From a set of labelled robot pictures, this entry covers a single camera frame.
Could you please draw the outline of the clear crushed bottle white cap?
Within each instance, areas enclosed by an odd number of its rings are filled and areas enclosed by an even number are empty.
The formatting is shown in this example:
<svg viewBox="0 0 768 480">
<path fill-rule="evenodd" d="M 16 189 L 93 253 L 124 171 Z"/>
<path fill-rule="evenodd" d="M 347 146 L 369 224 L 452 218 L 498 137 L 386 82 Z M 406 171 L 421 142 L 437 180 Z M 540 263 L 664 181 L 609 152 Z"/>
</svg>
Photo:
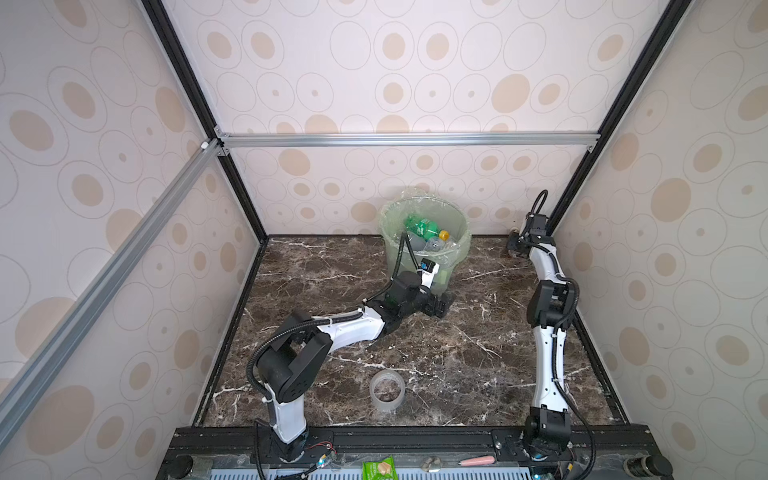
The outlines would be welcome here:
<svg viewBox="0 0 768 480">
<path fill-rule="evenodd" d="M 419 237 L 413 232 L 409 232 L 408 238 L 409 238 L 411 247 L 415 253 L 418 253 L 418 252 L 437 253 L 437 252 L 447 251 L 448 249 L 451 249 L 457 246 L 457 244 L 453 240 L 451 239 L 443 240 L 439 236 L 435 236 L 430 238 L 429 240 L 425 240 L 424 238 Z"/>
</svg>

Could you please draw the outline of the green Sprite bottle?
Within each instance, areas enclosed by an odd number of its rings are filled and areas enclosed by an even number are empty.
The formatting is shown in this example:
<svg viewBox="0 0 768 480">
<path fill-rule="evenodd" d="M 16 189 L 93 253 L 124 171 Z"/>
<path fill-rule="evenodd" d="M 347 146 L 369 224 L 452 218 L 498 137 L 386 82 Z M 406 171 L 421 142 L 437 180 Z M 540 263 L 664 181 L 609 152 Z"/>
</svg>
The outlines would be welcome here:
<svg viewBox="0 0 768 480">
<path fill-rule="evenodd" d="M 432 237 L 439 236 L 443 240 L 448 240 L 451 235 L 447 230 L 439 227 L 438 223 L 420 215 L 411 214 L 405 220 L 405 228 L 419 237 L 429 240 Z"/>
</svg>

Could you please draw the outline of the mesh bin with green liner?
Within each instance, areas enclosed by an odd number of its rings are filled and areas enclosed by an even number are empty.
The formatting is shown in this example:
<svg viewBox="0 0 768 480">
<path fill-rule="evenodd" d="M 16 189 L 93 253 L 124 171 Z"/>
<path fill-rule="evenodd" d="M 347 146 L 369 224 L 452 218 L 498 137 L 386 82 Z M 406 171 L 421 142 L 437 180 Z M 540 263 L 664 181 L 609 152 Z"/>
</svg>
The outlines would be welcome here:
<svg viewBox="0 0 768 480">
<path fill-rule="evenodd" d="M 415 271 L 424 260 L 436 264 L 430 290 L 447 291 L 454 269 L 469 252 L 466 216 L 453 203 L 419 187 L 404 189 L 379 212 L 388 273 Z"/>
</svg>

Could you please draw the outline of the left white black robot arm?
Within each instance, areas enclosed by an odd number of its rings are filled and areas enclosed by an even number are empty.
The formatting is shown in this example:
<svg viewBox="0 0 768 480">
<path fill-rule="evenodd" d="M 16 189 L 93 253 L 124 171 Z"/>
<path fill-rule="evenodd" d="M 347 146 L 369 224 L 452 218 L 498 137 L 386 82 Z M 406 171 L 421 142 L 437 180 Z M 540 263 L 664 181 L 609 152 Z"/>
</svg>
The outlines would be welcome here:
<svg viewBox="0 0 768 480">
<path fill-rule="evenodd" d="M 400 237 L 396 263 L 407 254 L 413 271 L 395 268 L 388 283 L 355 310 L 312 316 L 296 309 L 251 353 L 245 367 L 251 387 L 262 395 L 272 437 L 288 448 L 306 443 L 308 427 L 304 395 L 313 385 L 330 353 L 395 332 L 410 316 L 421 313 L 442 318 L 451 297 L 432 292 L 441 266 L 416 256 L 410 237 Z"/>
</svg>

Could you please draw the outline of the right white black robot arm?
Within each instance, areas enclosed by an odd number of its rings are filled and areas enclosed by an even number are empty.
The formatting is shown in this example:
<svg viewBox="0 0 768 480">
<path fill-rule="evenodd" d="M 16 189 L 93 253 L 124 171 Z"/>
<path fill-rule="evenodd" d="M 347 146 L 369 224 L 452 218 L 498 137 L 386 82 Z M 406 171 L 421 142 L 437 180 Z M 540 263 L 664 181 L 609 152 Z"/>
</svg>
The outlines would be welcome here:
<svg viewBox="0 0 768 480">
<path fill-rule="evenodd" d="M 567 276 L 557 257 L 554 238 L 547 233 L 543 206 L 548 191 L 542 190 L 525 215 L 521 230 L 510 232 L 507 251 L 528 258 L 538 278 L 526 307 L 526 319 L 536 344 L 536 387 L 522 434 L 523 449 L 533 461 L 549 460 L 570 449 L 572 419 L 586 429 L 589 457 L 583 467 L 573 466 L 563 479 L 585 479 L 596 462 L 594 432 L 569 396 L 565 382 L 567 330 L 577 313 L 580 287 Z"/>
</svg>

